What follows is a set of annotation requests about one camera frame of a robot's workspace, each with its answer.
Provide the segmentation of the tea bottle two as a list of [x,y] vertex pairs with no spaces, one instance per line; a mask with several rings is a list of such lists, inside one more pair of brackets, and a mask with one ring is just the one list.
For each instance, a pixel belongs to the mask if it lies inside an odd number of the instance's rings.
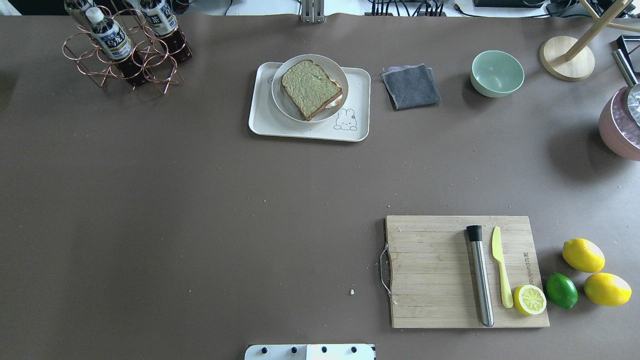
[[91,36],[114,62],[126,82],[133,87],[145,84],[147,78],[141,66],[142,58],[119,23],[105,16],[103,10],[96,6],[87,9],[86,16],[91,23]]

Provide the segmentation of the yellow plastic knife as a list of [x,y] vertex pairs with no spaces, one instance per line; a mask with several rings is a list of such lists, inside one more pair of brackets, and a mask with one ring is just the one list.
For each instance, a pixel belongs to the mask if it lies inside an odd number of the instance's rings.
[[493,259],[496,260],[498,266],[500,296],[503,307],[510,309],[514,307],[514,296],[512,294],[508,272],[506,270],[501,229],[498,226],[494,227],[492,232],[491,254]]

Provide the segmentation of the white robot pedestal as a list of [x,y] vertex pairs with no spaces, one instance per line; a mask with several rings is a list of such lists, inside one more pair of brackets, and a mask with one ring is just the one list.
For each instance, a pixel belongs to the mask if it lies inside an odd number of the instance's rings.
[[375,360],[374,344],[254,344],[247,347],[245,360]]

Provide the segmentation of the aluminium frame post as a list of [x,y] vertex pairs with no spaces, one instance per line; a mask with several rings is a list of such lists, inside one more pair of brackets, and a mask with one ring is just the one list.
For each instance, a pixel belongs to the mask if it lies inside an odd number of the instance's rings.
[[300,19],[305,24],[325,22],[324,0],[300,0]]

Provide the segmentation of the white round plate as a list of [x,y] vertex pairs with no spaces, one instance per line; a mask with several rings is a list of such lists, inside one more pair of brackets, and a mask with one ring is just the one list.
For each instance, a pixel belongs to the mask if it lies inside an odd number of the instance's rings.
[[300,123],[318,123],[336,114],[349,96],[346,73],[324,55],[303,54],[276,69],[270,93],[286,117]]

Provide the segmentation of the wooden mug tree stand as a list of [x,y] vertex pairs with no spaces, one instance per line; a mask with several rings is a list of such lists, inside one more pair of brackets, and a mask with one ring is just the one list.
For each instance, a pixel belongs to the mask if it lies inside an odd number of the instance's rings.
[[578,39],[571,36],[555,36],[545,41],[539,50],[542,66],[551,75],[567,82],[582,81],[592,75],[595,68],[595,57],[588,44],[604,28],[640,32],[638,26],[633,27],[612,22],[616,16],[632,4],[631,0],[615,0],[602,15],[597,14],[586,0],[581,0],[580,3],[594,19],[594,23],[585,34]]

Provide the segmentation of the green ceramic bowl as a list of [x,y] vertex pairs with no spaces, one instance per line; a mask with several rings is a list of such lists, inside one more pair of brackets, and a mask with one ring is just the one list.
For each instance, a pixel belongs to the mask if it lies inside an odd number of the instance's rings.
[[521,88],[525,71],[512,55],[500,50],[487,50],[471,62],[473,88],[489,98],[502,98]]

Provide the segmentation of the whole yellow lemon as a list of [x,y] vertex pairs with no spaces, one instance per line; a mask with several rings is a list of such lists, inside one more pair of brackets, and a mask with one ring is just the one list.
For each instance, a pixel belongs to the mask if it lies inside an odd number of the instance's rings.
[[606,264],[603,251],[595,243],[584,238],[565,241],[562,257],[570,267],[587,273],[597,273]]

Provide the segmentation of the steel muddler black cap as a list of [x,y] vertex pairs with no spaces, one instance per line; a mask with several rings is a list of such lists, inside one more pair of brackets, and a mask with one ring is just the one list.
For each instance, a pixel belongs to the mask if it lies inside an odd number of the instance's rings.
[[480,323],[487,328],[495,324],[493,304],[490,296],[489,274],[484,251],[482,226],[475,224],[466,227],[471,250],[471,259],[475,275],[478,314]]

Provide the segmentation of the grey folded cloth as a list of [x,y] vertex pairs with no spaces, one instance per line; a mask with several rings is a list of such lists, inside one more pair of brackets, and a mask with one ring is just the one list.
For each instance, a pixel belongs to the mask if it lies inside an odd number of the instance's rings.
[[395,110],[429,106],[441,101],[434,70],[423,63],[391,66],[382,73],[381,79]]

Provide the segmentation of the wooden cutting board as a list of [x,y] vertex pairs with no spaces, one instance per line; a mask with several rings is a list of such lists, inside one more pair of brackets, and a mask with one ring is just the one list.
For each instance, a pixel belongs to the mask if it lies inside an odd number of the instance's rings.
[[500,228],[510,287],[542,287],[538,256],[527,216],[388,215],[391,326],[396,329],[482,328],[467,226],[482,227],[487,281],[495,328],[545,328],[546,311],[526,316],[501,300],[499,265],[491,251]]

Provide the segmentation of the steel ice scoop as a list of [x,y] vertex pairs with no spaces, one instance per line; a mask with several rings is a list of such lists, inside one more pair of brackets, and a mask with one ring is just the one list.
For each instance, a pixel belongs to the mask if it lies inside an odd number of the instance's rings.
[[624,57],[623,52],[618,48],[611,52],[611,55],[617,65],[623,79],[626,82],[626,90],[622,96],[622,104],[626,105],[627,112],[640,126],[640,84],[629,62]]

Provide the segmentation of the tea bottle three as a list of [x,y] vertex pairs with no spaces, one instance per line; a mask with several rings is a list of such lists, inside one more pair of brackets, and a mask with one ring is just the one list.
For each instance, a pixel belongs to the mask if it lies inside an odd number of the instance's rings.
[[141,12],[164,49],[176,61],[183,63],[192,57],[192,51],[178,20],[167,0],[140,0]]

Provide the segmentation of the green lime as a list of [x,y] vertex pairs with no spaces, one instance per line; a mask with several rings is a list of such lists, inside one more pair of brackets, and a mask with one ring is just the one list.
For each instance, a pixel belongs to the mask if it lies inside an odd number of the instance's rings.
[[563,309],[572,309],[579,300],[574,282],[559,272],[553,272],[546,280],[544,289],[548,300]]

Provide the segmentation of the bread slice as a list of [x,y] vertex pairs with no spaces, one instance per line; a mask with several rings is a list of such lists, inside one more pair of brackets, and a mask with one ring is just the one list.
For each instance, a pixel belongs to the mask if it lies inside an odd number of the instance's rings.
[[329,111],[329,109],[340,109],[342,106],[343,96],[344,94],[340,94],[336,99],[328,103],[324,110]]
[[280,85],[304,121],[313,120],[327,104],[345,94],[343,87],[311,59],[298,61],[286,69]]

